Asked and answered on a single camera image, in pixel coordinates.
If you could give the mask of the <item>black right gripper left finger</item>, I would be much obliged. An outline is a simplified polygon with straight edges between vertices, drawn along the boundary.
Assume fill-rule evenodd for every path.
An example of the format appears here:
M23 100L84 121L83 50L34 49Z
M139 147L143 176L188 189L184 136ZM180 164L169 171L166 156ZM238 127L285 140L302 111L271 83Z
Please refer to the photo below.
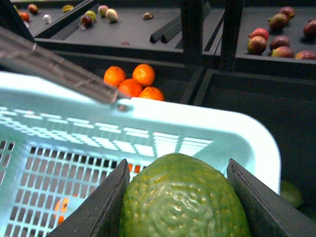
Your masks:
M105 178L92 194L49 237L117 237L120 209L129 185L126 159Z

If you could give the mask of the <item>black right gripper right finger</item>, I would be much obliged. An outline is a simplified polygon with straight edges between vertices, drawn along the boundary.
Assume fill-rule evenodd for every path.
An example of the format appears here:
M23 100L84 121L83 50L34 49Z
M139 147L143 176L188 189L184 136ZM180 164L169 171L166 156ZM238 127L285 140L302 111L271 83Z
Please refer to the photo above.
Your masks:
M316 223L262 183L235 160L227 166L253 237L314 237Z

